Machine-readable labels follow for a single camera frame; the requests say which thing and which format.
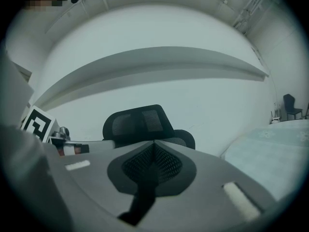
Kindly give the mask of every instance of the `office chair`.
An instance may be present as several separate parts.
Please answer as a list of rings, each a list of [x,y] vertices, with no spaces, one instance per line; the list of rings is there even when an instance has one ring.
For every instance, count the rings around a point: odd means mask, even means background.
[[[174,130],[163,108],[151,105],[112,114],[104,123],[103,140],[113,140],[115,148],[161,139],[195,149],[194,137],[187,131]]]
[[[302,113],[303,109],[294,108],[295,98],[292,95],[290,94],[284,95],[283,102],[287,120],[289,120],[289,114],[294,115],[294,119],[296,119],[296,114]]]
[[[306,111],[306,114],[305,114],[305,119],[307,119],[307,116],[309,116],[308,111],[309,111],[309,103],[308,103],[307,111]]]

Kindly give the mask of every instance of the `white tape strip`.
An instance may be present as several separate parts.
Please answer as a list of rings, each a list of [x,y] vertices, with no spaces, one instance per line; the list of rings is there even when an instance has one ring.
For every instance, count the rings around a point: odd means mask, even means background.
[[[234,182],[223,185],[225,193],[230,198],[233,205],[239,210],[244,219],[249,222],[261,215],[261,212],[245,196]]]
[[[63,152],[65,156],[72,156],[75,155],[75,151],[74,151],[74,145],[65,145],[63,147]]]
[[[84,168],[84,167],[87,167],[87,166],[90,166],[90,161],[83,160],[83,161],[80,161],[80,162],[77,162],[77,163],[66,165],[66,169],[68,171],[71,171],[71,170],[75,170],[75,169],[79,169],[79,168]]]

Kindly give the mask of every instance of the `white wall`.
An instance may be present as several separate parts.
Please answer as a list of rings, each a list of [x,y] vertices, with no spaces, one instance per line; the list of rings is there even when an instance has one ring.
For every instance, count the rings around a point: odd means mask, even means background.
[[[250,42],[223,22],[180,6],[136,5],[101,14],[60,41],[42,70],[36,99],[61,78],[90,62],[158,46],[217,51],[263,69]]]
[[[32,73],[29,85],[36,90],[41,70],[53,42],[44,36],[46,16],[41,12],[20,11],[6,33],[5,45],[10,60]]]
[[[0,124],[20,127],[20,117],[33,90],[0,46]]]
[[[240,71],[188,65],[92,84],[43,109],[69,128],[72,140],[102,140],[111,114],[160,104],[174,129],[192,133],[197,150],[218,156],[239,135],[269,123],[267,82]]]
[[[295,19],[282,6],[273,4],[248,38],[270,69],[274,81],[271,90],[279,107],[283,108],[283,95],[289,93],[295,97],[295,108],[305,113],[309,102],[309,52]]]

